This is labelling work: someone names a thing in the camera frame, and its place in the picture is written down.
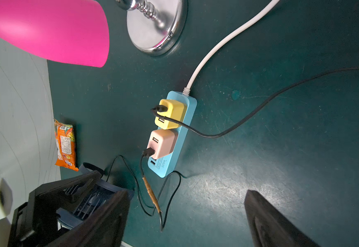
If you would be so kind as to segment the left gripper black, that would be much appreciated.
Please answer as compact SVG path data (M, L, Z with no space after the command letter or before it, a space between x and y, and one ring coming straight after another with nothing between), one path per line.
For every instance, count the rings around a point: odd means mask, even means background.
M59 237L58 209L75 210L101 179L97 171L40 185L15 209L9 247L44 247Z

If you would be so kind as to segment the light blue power strip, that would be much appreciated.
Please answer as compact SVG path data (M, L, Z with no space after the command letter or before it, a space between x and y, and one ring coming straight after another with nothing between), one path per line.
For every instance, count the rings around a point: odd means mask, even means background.
M167 98L160 100L159 105L165 110L159 115L189 125L196 110L197 100L171 91ZM147 149L154 152L148 159L148 167L156 175L164 178L175 170L188 129L158 117L155 118L155 124L158 129L151 132L147 145Z

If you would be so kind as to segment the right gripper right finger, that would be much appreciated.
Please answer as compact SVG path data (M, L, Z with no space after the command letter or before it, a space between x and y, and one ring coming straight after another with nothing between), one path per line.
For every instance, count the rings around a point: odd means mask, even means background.
M255 247L317 247L259 192L248 190L245 212Z

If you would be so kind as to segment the pink USB charger plug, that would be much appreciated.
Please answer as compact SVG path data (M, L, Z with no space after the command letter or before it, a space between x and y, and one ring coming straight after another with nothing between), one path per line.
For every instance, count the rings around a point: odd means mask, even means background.
M174 130L157 129L151 132L147 148L152 148L155 160L173 152L178 133Z

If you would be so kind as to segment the yellow USB charger plug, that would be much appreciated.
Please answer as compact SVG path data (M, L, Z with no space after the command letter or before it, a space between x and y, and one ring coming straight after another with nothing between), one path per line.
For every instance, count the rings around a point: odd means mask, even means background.
M183 121L186 112L186 105L180 101L173 99L161 99L160 105L167 108L166 112L159 112L159 115L175 119L177 121ZM176 129L179 124L171 121L164 120L162 118L155 118L155 124L164 130Z

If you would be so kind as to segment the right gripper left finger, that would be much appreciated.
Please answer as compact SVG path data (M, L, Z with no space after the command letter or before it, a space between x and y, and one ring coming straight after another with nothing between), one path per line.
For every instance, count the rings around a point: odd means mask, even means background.
M84 199L92 195L90 190L78 189L74 194L56 190L45 194L45 200L56 212L62 208L75 210ZM119 247L124 234L130 207L126 191L116 192L89 212L87 219L70 230L59 230L49 247Z

